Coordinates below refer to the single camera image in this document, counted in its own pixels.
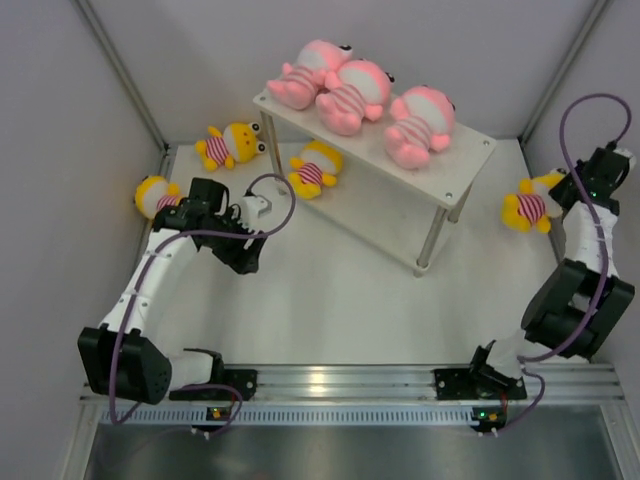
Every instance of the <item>cable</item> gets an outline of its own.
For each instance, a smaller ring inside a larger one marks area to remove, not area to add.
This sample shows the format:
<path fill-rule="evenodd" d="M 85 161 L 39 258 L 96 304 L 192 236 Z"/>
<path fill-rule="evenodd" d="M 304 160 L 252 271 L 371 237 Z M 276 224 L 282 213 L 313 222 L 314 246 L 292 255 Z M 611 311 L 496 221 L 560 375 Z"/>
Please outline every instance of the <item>cable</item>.
<path fill-rule="evenodd" d="M 223 237 L 223 238 L 232 238 L 237 240 L 250 240 L 255 238 L 267 238 L 281 231 L 289 223 L 289 221 L 291 220 L 291 217 L 293 216 L 293 212 L 295 211 L 295 208 L 296 208 L 296 195 L 291 184 L 284 177 L 280 175 L 276 175 L 275 173 L 265 173 L 263 175 L 260 175 L 253 182 L 251 182 L 247 191 L 251 191 L 251 189 L 258 182 L 266 178 L 275 178 L 283 182 L 287 187 L 287 189 L 289 190 L 289 194 L 291 195 L 291 206 L 289 207 L 289 211 L 287 212 L 286 217 L 280 223 L 280 225 L 273 228 L 272 230 L 269 230 L 268 232 L 248 234 L 248 235 L 241 234 L 241 233 L 219 232 L 215 230 L 188 230 L 185 232 L 177 233 L 176 235 L 173 235 L 167 238 L 165 241 L 160 243 L 160 245 L 158 245 L 158 247 L 154 250 L 154 253 L 156 255 L 149 256 L 149 258 L 143 265 L 142 270 L 140 271 L 140 276 L 136 280 L 136 283 L 133 288 L 134 292 L 140 291 L 140 288 L 142 287 L 142 283 L 144 282 L 144 279 L 147 273 L 149 272 L 149 269 L 151 268 L 151 265 L 153 264 L 153 261 L 155 260 L 157 254 L 162 252 L 162 250 L 166 248 L 167 245 L 177 240 L 178 238 L 189 237 L 193 235 L 202 235 L 205 237 Z M 131 417 L 133 412 L 135 412 L 136 409 L 140 406 L 140 402 L 136 403 L 133 407 L 131 407 L 131 409 L 127 413 L 125 413 L 121 418 L 118 418 L 118 414 L 116 412 L 116 376 L 118 372 L 118 358 L 120 354 L 120 348 L 122 347 L 122 340 L 124 339 L 124 332 L 127 328 L 127 324 L 129 323 L 129 318 L 131 317 L 131 312 L 133 311 L 136 298 L 137 298 L 137 294 L 134 293 L 133 295 L 131 295 L 131 298 L 129 299 L 129 303 L 127 304 L 127 307 L 124 312 L 124 316 L 122 318 L 122 323 L 120 324 L 120 328 L 118 329 L 118 334 L 116 335 L 116 341 L 113 347 L 113 353 L 111 355 L 111 369 L 109 371 L 109 418 L 113 425 L 122 425 L 123 423 L 125 423 L 129 419 L 129 417 Z"/>
<path fill-rule="evenodd" d="M 562 150 L 562 156 L 564 157 L 564 160 L 567 163 L 567 167 L 569 167 L 569 173 L 571 173 L 571 176 L 573 177 L 576 187 L 578 187 L 578 191 L 580 192 L 582 201 L 589 209 L 589 213 L 593 218 L 593 223 L 596 227 L 596 231 L 598 232 L 599 244 L 600 244 L 600 255 L 602 256 L 602 269 L 600 271 L 600 278 L 598 279 L 598 285 L 596 286 L 596 290 L 593 294 L 593 298 L 591 299 L 591 302 L 587 307 L 587 311 L 585 312 L 584 316 L 582 317 L 582 320 L 580 321 L 576 329 L 573 331 L 573 333 L 571 333 L 571 335 L 569 335 L 564 342 L 562 342 L 556 348 L 554 348 L 553 350 L 545 354 L 538 355 L 536 357 L 525 357 L 525 356 L 519 357 L 519 360 L 521 360 L 521 362 L 529 362 L 529 363 L 543 362 L 545 360 L 548 360 L 551 357 L 554 357 L 564 352 L 567 348 L 569 348 L 571 344 L 576 340 L 576 338 L 578 338 L 580 334 L 584 331 L 584 329 L 587 328 L 587 324 L 589 323 L 589 320 L 591 320 L 591 317 L 593 313 L 596 311 L 596 307 L 598 306 L 598 302 L 602 297 L 602 292 L 604 291 L 604 285 L 607 281 L 607 275 L 609 272 L 609 252 L 607 251 L 607 245 L 604 240 L 604 230 L 600 225 L 600 218 L 598 217 L 598 213 L 596 212 L 596 209 L 593 206 L 593 202 L 591 202 L 591 199 L 589 198 L 589 194 L 587 193 L 587 190 L 585 189 L 584 184 L 582 183 L 582 180 L 578 175 L 578 172 L 576 172 L 576 169 L 573 166 L 573 162 L 571 161 L 571 157 L 569 156 L 569 150 L 567 149 L 567 143 L 565 139 L 565 127 L 567 124 L 567 119 L 569 118 L 569 113 L 571 113 L 571 111 L 577 105 L 594 98 L 608 98 L 608 99 L 614 100 L 618 102 L 620 105 L 622 105 L 622 107 L 625 109 L 627 113 L 627 122 L 624 128 L 622 129 L 622 132 L 620 133 L 620 135 L 618 135 L 618 137 L 615 139 L 616 143 L 619 142 L 620 139 L 622 139 L 622 137 L 629 130 L 629 127 L 631 126 L 632 115 L 631 115 L 631 107 L 629 107 L 629 104 L 625 102 L 622 98 L 618 97 L 617 95 L 612 95 L 610 93 L 592 93 L 590 95 L 585 95 L 584 97 L 580 97 L 571 105 L 569 105 L 569 107 L 567 107 L 564 114 L 562 115 L 562 119 L 560 120 L 559 137 L 560 137 L 560 149 Z"/>
<path fill-rule="evenodd" d="M 243 399 L 240 392 L 234 387 L 231 387 L 229 385 L 218 385 L 213 383 L 203 383 L 199 385 L 186 385 L 180 389 L 180 391 L 183 391 L 183 392 L 196 391 L 196 390 L 225 390 L 227 392 L 231 392 L 231 395 L 234 401 L 229 408 L 233 413 L 229 415 L 224 425 L 222 425 L 217 430 L 214 430 L 213 432 L 209 432 L 209 439 L 227 431 L 231 427 L 231 424 L 235 421 L 238 414 L 240 413 L 240 410 L 242 409 Z M 238 408 L 236 408 L 236 410 L 233 411 L 233 405 L 235 404 L 235 399 L 238 399 Z M 147 448 L 151 443 L 155 442 L 160 437 L 164 437 L 165 435 L 175 433 L 175 432 L 188 432 L 188 431 L 189 430 L 184 426 L 167 428 L 166 430 L 158 432 L 157 434 L 152 435 L 151 438 L 148 438 L 147 440 L 143 441 L 140 445 L 133 448 L 130 452 L 127 452 L 127 454 L 123 458 L 121 458 L 115 463 L 111 463 L 106 459 L 106 454 L 105 454 L 106 443 L 103 439 L 101 443 L 97 446 L 98 460 L 100 461 L 102 468 L 104 468 L 105 470 L 113 471 L 118 469 L 118 467 L 120 467 L 123 463 L 125 463 L 127 460 L 129 460 L 131 457 L 133 457 L 140 451 Z"/>
<path fill-rule="evenodd" d="M 591 198 L 589 197 L 589 194 L 587 193 L 587 190 L 584 187 L 584 184 L 582 183 L 582 180 L 580 179 L 578 172 L 576 172 L 576 169 L 573 166 L 573 162 L 571 161 L 571 157 L 569 156 L 569 150 L 567 149 L 567 143 L 565 138 L 565 128 L 567 124 L 567 119 L 569 118 L 569 114 L 571 113 L 571 111 L 579 104 L 587 100 L 592 100 L 594 98 L 608 98 L 610 100 L 618 102 L 624 108 L 627 114 L 627 121 L 624 125 L 624 128 L 622 129 L 622 132 L 620 132 L 618 137 L 614 140 L 616 143 L 618 143 L 622 139 L 622 137 L 624 137 L 624 135 L 629 131 L 629 127 L 631 126 L 632 114 L 631 114 L 631 107 L 629 106 L 629 104 L 625 102 L 622 98 L 618 97 L 617 95 L 613 95 L 610 93 L 592 93 L 590 95 L 585 95 L 583 97 L 578 98 L 571 105 L 569 105 L 567 109 L 564 111 L 564 113 L 562 114 L 562 119 L 560 120 L 560 128 L 558 131 L 558 135 L 560 140 L 560 149 L 562 150 L 562 156 L 564 157 L 564 161 L 566 162 L 567 167 L 569 168 L 569 173 L 573 177 L 573 180 L 576 186 L 578 187 L 578 191 L 580 192 L 582 201 L 587 206 L 587 209 L 591 214 L 591 218 L 593 219 L 593 224 L 598 233 L 598 240 L 599 240 L 598 243 L 600 245 L 600 256 L 602 257 L 602 268 L 600 270 L 600 277 L 598 278 L 598 284 L 596 286 L 596 290 L 593 294 L 591 302 L 589 302 L 589 306 L 587 307 L 587 310 L 584 313 L 582 320 L 580 321 L 576 329 L 571 333 L 571 335 L 569 335 L 565 339 L 564 342 L 562 342 L 553 350 L 535 357 L 526 357 L 523 355 L 518 355 L 517 357 L 518 361 L 523 365 L 522 373 L 528 377 L 538 379 L 538 381 L 540 382 L 540 392 L 538 392 L 538 395 L 536 396 L 536 398 L 533 400 L 533 402 L 531 402 L 531 404 L 527 408 L 525 408 L 516 418 L 514 418 L 507 425 L 505 425 L 503 428 L 500 429 L 500 433 L 508 431 L 511 428 L 513 428 L 515 425 L 520 423 L 524 419 L 524 417 L 526 417 L 538 406 L 538 404 L 542 401 L 542 397 L 544 397 L 544 393 L 546 390 L 546 383 L 544 381 L 544 378 L 542 378 L 542 376 L 538 375 L 537 373 L 532 373 L 527 371 L 524 365 L 526 363 L 544 362 L 545 360 L 548 360 L 551 357 L 554 357 L 564 352 L 567 348 L 571 346 L 571 344 L 573 344 L 576 338 L 578 338 L 580 334 L 582 334 L 582 332 L 585 330 L 585 328 L 587 328 L 587 324 L 589 323 L 589 320 L 591 320 L 591 317 L 598 306 L 598 302 L 600 302 L 600 299 L 602 298 L 602 292 L 604 291 L 604 286 L 607 281 L 607 275 L 609 272 L 609 252 L 607 250 L 607 245 L 605 242 L 604 230 L 600 225 L 600 217 L 598 217 L 598 212 L 596 212 L 593 202 L 591 201 Z"/>

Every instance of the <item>yellow plush toy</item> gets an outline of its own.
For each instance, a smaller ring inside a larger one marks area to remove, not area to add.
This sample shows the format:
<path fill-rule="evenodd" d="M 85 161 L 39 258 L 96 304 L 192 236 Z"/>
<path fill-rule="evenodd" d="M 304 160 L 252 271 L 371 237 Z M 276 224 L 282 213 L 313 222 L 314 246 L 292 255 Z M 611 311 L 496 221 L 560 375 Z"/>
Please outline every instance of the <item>yellow plush toy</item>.
<path fill-rule="evenodd" d="M 246 163 L 267 151 L 267 145 L 258 140 L 260 124 L 231 123 L 220 133 L 215 127 L 208 129 L 210 138 L 196 142 L 196 152 L 202 157 L 204 168 L 213 172 L 220 165 L 231 169 L 236 162 Z"/>
<path fill-rule="evenodd" d="M 547 175 L 525 178 L 520 182 L 519 193 L 510 193 L 504 197 L 502 222 L 519 232 L 528 232 L 535 226 L 540 233 L 551 230 L 550 218 L 562 215 L 562 207 L 549 195 L 566 174 L 561 170 L 552 170 Z"/>
<path fill-rule="evenodd" d="M 342 170 L 342 154 L 317 140 L 306 145 L 298 157 L 291 159 L 296 170 L 289 174 L 289 181 L 296 194 L 311 200 L 322 193 L 322 186 L 333 187 Z"/>
<path fill-rule="evenodd" d="M 167 182 L 164 177 L 147 177 L 136 188 L 136 207 L 150 220 L 153 220 L 162 207 L 178 205 L 180 200 L 182 200 L 180 187 L 175 183 Z"/>

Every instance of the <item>metal table leg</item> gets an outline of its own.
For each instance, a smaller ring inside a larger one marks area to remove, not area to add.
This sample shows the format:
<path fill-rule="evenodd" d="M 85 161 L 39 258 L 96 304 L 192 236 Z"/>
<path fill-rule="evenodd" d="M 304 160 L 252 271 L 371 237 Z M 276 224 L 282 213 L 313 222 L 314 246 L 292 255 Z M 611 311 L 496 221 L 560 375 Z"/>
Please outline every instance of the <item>metal table leg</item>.
<path fill-rule="evenodd" d="M 273 125 L 273 117 L 265 112 L 260 112 L 260 117 L 262 118 L 262 124 L 264 125 L 264 131 L 267 137 L 267 149 L 269 151 L 269 157 L 271 158 L 271 168 L 273 169 L 273 173 L 284 177 L 282 161 L 280 160 L 280 149 L 278 148 L 278 137 L 276 136 L 276 127 Z M 287 193 L 282 182 L 276 181 L 276 183 L 280 194 L 284 195 Z"/>
<path fill-rule="evenodd" d="M 462 207 L 464 207 L 464 204 L 467 201 L 467 197 L 469 196 L 469 192 L 471 192 L 471 187 L 473 186 L 473 184 L 469 185 L 469 188 L 467 188 L 467 191 L 464 192 L 464 194 L 462 195 L 462 198 L 460 199 L 460 201 L 458 202 L 458 205 L 456 205 L 450 212 L 449 212 L 449 217 L 448 220 L 451 223 L 458 223 L 458 219 L 460 218 L 460 212 L 462 212 Z"/>
<path fill-rule="evenodd" d="M 429 229 L 429 233 L 427 234 L 427 239 L 422 246 L 422 251 L 420 252 L 420 256 L 418 257 L 418 261 L 416 262 L 418 267 L 427 268 L 429 266 L 429 260 L 431 259 L 431 254 L 433 253 L 433 249 L 435 248 L 436 242 L 438 241 L 438 236 L 440 235 L 440 231 L 442 230 L 442 225 L 444 225 L 446 215 L 447 210 L 444 207 L 438 207 L 438 209 L 436 210 L 436 214 L 433 216 L 431 228 Z"/>

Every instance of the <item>plush toy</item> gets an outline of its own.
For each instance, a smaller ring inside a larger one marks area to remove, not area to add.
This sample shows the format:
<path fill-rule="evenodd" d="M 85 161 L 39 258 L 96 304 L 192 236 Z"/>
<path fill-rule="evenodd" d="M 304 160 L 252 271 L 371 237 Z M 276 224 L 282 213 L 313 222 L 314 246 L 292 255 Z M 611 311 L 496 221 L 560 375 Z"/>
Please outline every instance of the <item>plush toy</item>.
<path fill-rule="evenodd" d="M 289 174 L 289 181 L 296 194 L 306 200 L 317 197 L 322 186 L 333 187 L 342 170 L 342 154 L 317 140 L 306 145 L 299 157 L 291 159 L 296 170 Z"/>
<path fill-rule="evenodd" d="M 362 119 L 375 122 L 382 117 L 389 100 L 393 76 L 367 60 L 352 60 L 337 72 L 327 73 L 325 87 L 330 92 L 316 97 L 320 119 L 339 135 L 356 134 Z"/>
<path fill-rule="evenodd" d="M 136 188 L 136 207 L 150 220 L 153 220 L 162 207 L 178 205 L 180 200 L 182 200 L 180 187 L 175 183 L 167 182 L 164 177 L 147 177 Z"/>
<path fill-rule="evenodd" d="M 324 40 L 314 40 L 304 46 L 294 65 L 282 66 L 282 76 L 269 80 L 267 90 L 283 105 L 303 110 L 315 100 L 327 73 L 338 70 L 351 54 L 349 45 L 337 47 Z"/>
<path fill-rule="evenodd" d="M 387 153 L 402 168 L 429 163 L 429 150 L 440 152 L 451 143 L 455 107 L 439 90 L 420 85 L 391 104 L 396 122 L 384 132 Z"/>
<path fill-rule="evenodd" d="M 526 233 L 535 226 L 540 233 L 549 233 L 549 219 L 562 215 L 562 207 L 551 198 L 549 190 L 564 176 L 562 170 L 552 170 L 542 177 L 522 180 L 519 193 L 510 193 L 504 197 L 502 222 L 519 232 Z"/>
<path fill-rule="evenodd" d="M 231 123 L 220 133 L 215 127 L 208 129 L 210 138 L 196 142 L 196 152 L 202 157 L 204 168 L 210 172 L 220 165 L 231 169 L 236 162 L 247 163 L 267 150 L 267 145 L 258 140 L 260 124 Z"/>

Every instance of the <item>white table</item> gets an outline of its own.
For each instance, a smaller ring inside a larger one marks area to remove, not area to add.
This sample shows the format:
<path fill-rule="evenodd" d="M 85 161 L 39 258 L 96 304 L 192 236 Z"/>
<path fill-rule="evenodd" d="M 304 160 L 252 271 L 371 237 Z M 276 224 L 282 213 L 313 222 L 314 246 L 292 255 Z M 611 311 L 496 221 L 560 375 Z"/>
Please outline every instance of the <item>white table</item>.
<path fill-rule="evenodd" d="M 263 155 L 209 173 L 189 145 L 178 149 L 170 178 L 184 191 L 193 177 L 214 178 L 233 201 L 270 170 Z M 467 363 L 478 345 L 519 328 L 556 266 L 545 235 L 500 221 L 503 196 L 526 176 L 517 141 L 498 141 L 455 235 L 420 279 L 307 208 L 267 240 L 255 275 L 238 276 L 203 250 L 185 269 L 156 345 L 167 354 L 216 350 L 229 364 Z M 256 190 L 274 203 L 263 228 L 278 224 L 289 196 L 270 180 Z M 525 353 L 543 351 L 529 344 Z"/>
<path fill-rule="evenodd" d="M 286 173 L 289 158 L 304 146 L 281 152 L 274 118 L 342 152 L 345 168 L 338 185 L 304 203 L 416 275 L 424 274 L 451 235 L 471 185 L 496 145 L 494 139 L 458 123 L 450 148 L 434 153 L 427 168 L 405 170 L 384 150 L 383 132 L 393 123 L 388 112 L 378 122 L 365 121 L 358 134 L 343 137 L 322 125 L 315 106 L 292 110 L 266 91 L 254 103 L 262 115 L 273 171 Z"/>

